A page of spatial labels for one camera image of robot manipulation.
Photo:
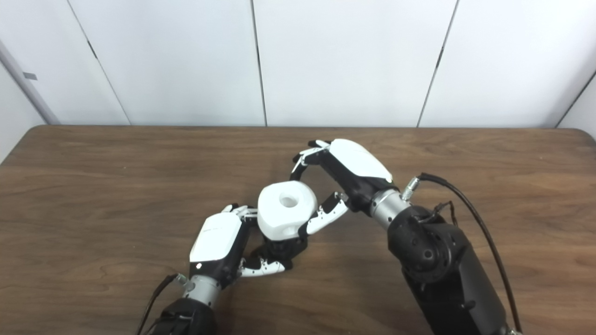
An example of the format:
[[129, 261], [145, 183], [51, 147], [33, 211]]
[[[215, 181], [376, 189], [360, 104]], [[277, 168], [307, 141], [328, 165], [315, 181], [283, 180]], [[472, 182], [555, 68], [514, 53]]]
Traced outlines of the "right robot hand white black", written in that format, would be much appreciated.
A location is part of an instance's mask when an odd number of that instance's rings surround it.
[[298, 235], [317, 233], [343, 216], [348, 210], [362, 212], [377, 221], [385, 231], [393, 220], [410, 205], [399, 199], [399, 189], [385, 165], [360, 144], [347, 139], [313, 140], [309, 149], [300, 151], [291, 181], [299, 181], [308, 166], [321, 166], [341, 187], [334, 192], [300, 226]]

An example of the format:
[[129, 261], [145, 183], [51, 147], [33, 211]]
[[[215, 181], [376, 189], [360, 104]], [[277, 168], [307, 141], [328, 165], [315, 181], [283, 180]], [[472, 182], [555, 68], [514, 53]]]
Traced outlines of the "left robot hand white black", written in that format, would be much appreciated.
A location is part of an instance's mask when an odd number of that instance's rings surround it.
[[265, 276], [292, 269], [291, 261], [281, 261], [255, 250], [244, 251], [257, 225], [257, 208], [228, 204], [209, 216], [196, 238], [190, 255], [189, 276], [210, 278], [216, 288], [227, 288], [241, 276]]

